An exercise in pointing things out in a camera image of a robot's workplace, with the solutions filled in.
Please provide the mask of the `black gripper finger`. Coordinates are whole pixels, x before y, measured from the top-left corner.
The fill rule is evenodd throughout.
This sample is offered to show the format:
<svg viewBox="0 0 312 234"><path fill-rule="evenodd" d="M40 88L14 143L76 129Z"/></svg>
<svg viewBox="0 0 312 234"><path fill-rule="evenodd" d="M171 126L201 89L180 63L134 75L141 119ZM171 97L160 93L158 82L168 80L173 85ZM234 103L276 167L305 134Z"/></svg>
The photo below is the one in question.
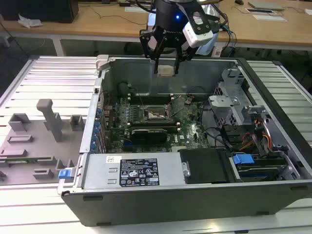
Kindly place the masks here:
<svg viewBox="0 0 312 234"><path fill-rule="evenodd" d="M176 58L174 64L174 73L178 74L179 65L181 62L191 60L195 55L195 48L188 47L186 50L182 50L181 45L176 45Z"/></svg>
<svg viewBox="0 0 312 234"><path fill-rule="evenodd" d="M154 73L158 73L158 62L166 45L166 33L163 28L154 26L152 31L140 30L139 40L147 59L154 60Z"/></svg>

